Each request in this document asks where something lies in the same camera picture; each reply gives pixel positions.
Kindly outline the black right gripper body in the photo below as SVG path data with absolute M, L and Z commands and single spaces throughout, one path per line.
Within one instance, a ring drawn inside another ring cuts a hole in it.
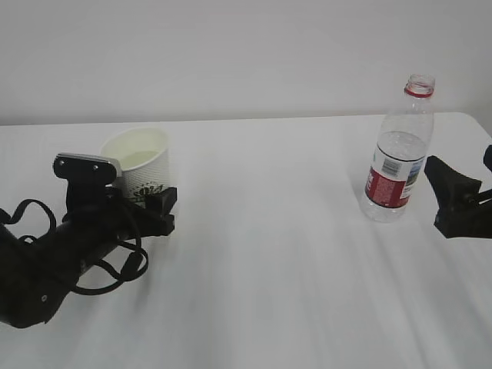
M 491 239 L 491 190 L 439 205 L 434 226 L 445 238 Z

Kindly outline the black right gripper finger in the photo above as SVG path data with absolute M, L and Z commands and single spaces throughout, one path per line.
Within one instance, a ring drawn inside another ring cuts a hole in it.
M 455 171 L 434 155 L 427 158 L 424 173 L 437 199 L 439 215 L 483 212 L 483 206 L 476 199 L 482 181 Z
M 492 171 L 492 145 L 489 145 L 484 153 L 483 163 L 489 171 Z

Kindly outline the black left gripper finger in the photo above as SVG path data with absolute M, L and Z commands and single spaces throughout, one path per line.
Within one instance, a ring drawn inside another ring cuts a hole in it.
M 175 229 L 175 216 L 171 213 L 178 200 L 175 187 L 157 194 L 145 195 L 144 206 L 133 204 L 131 213 L 140 235 L 170 235 Z

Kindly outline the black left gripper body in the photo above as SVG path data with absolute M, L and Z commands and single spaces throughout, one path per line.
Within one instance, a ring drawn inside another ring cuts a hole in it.
M 80 276 L 98 266 L 113 277 L 140 277 L 149 264 L 143 239 L 167 236 L 140 235 L 131 213 L 136 203 L 115 187 L 90 198 L 70 189 L 67 204 L 62 223 L 35 242 L 40 259 L 58 275 Z

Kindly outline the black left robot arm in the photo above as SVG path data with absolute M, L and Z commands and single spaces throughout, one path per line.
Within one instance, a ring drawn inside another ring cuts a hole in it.
M 16 328 L 49 322 L 69 293 L 98 296 L 140 278 L 149 256 L 142 241 L 168 236 L 178 190 L 170 187 L 145 196 L 144 206 L 107 187 L 100 198 L 76 204 L 61 224 L 41 201 L 26 199 L 12 214 L 1 213 L 1 321 Z M 35 203 L 47 214 L 40 237 L 13 235 Z

